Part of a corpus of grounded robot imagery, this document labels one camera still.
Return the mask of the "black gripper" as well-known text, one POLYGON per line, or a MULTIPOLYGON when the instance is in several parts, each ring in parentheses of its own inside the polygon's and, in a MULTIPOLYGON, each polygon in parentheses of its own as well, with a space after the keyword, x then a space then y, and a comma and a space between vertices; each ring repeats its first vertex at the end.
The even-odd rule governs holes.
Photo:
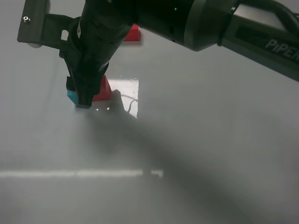
POLYGON ((77 108, 90 108, 100 92, 103 73, 137 21, 137 0, 87 0, 80 17, 69 26, 59 54, 70 77, 67 91, 77 91, 77 108), (76 86, 73 79, 78 79, 76 86))

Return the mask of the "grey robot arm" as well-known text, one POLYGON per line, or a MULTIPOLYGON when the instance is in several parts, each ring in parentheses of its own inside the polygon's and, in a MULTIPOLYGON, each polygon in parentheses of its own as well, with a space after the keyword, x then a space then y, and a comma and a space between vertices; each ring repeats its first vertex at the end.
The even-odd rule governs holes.
POLYGON ((77 107, 91 107, 133 25, 193 51, 223 46, 299 78, 299 15, 275 0, 88 0, 63 55, 66 88, 77 95, 77 107))

